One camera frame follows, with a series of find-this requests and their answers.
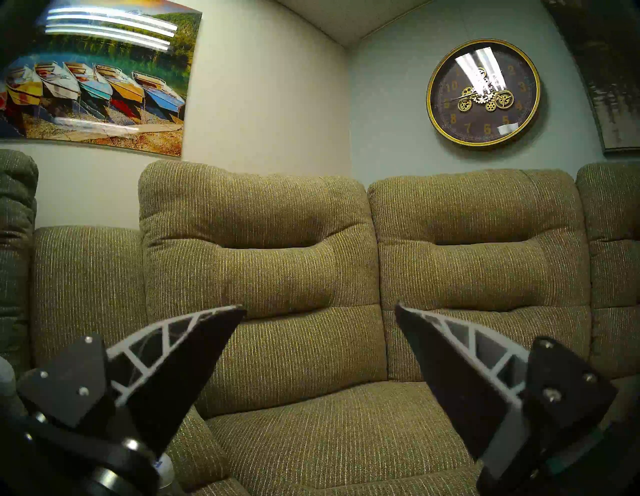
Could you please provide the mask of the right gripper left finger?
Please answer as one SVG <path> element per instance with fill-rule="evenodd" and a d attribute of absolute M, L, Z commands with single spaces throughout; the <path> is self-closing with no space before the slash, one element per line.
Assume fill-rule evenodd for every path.
<path fill-rule="evenodd" d="M 209 381 L 241 305 L 157 321 L 106 347 L 98 333 L 73 341 L 17 383 L 31 436 L 82 458 L 158 458 Z"/>

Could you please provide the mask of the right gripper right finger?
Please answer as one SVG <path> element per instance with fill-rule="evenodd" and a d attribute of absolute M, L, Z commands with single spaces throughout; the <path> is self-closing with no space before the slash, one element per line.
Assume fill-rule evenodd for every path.
<path fill-rule="evenodd" d="M 528 349 L 475 322 L 397 303 L 395 321 L 469 454 L 478 481 L 527 481 L 571 452 L 603 419 L 618 389 L 555 338 Z"/>

